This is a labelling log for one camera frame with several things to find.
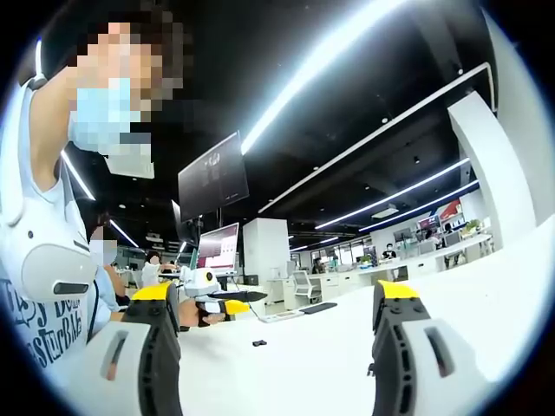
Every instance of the white column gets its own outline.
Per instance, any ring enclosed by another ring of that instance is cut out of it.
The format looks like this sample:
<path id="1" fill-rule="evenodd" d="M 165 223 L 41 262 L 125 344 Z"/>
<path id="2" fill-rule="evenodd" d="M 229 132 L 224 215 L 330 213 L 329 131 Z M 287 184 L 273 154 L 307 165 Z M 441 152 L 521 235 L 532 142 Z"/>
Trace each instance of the white column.
<path id="1" fill-rule="evenodd" d="M 453 131 L 480 181 L 495 246 L 517 241 L 536 226 L 526 177 L 505 131 L 475 91 L 448 109 Z"/>
<path id="2" fill-rule="evenodd" d="M 286 277 L 290 261 L 289 234 L 284 219 L 256 218 L 243 227 L 245 274 L 258 275 L 258 284 L 266 288 L 273 277 Z"/>

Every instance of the office chair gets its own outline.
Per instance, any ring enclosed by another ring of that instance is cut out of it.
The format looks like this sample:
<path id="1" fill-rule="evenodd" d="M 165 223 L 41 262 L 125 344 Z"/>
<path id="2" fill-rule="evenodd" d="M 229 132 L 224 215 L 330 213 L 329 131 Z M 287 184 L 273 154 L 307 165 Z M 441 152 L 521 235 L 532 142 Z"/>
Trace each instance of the office chair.
<path id="1" fill-rule="evenodd" d="M 428 240 L 418 244 L 418 250 L 420 251 L 420 255 L 431 253 L 435 250 L 434 241 Z"/>
<path id="2" fill-rule="evenodd" d="M 294 271 L 293 279 L 295 279 L 295 296 L 306 296 L 310 304 L 322 297 L 322 291 L 317 286 L 310 283 L 306 271 Z"/>

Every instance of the desk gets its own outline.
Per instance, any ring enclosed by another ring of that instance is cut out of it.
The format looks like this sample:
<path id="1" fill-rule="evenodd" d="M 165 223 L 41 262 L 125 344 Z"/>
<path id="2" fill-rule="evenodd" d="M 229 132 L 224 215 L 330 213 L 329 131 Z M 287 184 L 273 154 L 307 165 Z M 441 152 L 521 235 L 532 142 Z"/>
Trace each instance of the desk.
<path id="1" fill-rule="evenodd" d="M 445 320 L 472 346 L 478 368 L 490 381 L 511 371 L 540 317 L 545 318 L 554 227 L 551 218 L 491 256 L 408 282 L 420 291 L 429 314 Z M 533 262 L 521 256 L 532 245 L 539 249 Z M 271 324 L 225 322 L 181 333 L 183 413 L 372 414 L 375 378 L 366 371 L 374 341 L 373 299 L 372 288 L 366 287 L 314 315 Z M 268 344 L 253 347 L 258 340 Z"/>
<path id="2" fill-rule="evenodd" d="M 322 301 L 327 302 L 350 291 L 374 285 L 378 280 L 392 281 L 391 272 L 401 267 L 407 268 L 408 280 L 411 280 L 443 271 L 445 269 L 444 257 L 460 251 L 466 252 L 467 263 L 470 263 L 481 257 L 480 245 L 491 237 L 487 234 L 480 234 L 422 256 L 410 257 L 404 260 L 391 260 L 377 267 L 367 269 L 308 275 L 308 277 L 312 284 L 320 287 Z M 293 310 L 308 304 L 306 297 L 295 296 L 295 281 L 293 278 L 282 280 L 282 284 L 285 309 Z"/>
<path id="3" fill-rule="evenodd" d="M 362 277 L 365 272 L 366 270 L 354 269 L 352 271 L 308 275 L 308 278 L 313 285 L 318 286 L 322 291 L 322 301 L 327 302 L 372 284 L 370 279 Z M 283 279 L 282 284 L 284 288 L 284 306 L 286 309 L 292 310 L 308 305 L 308 298 L 306 296 L 295 295 L 295 280 L 292 277 Z"/>

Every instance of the robotic hand controller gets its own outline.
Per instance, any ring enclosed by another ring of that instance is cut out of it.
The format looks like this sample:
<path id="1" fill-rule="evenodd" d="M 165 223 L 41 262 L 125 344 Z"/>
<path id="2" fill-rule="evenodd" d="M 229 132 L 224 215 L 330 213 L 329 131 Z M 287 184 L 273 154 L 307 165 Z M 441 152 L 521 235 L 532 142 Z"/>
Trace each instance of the robotic hand controller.
<path id="1" fill-rule="evenodd" d="M 467 342 L 432 319 L 418 293 L 379 281 L 374 288 L 374 416 L 469 414 L 488 383 Z"/>

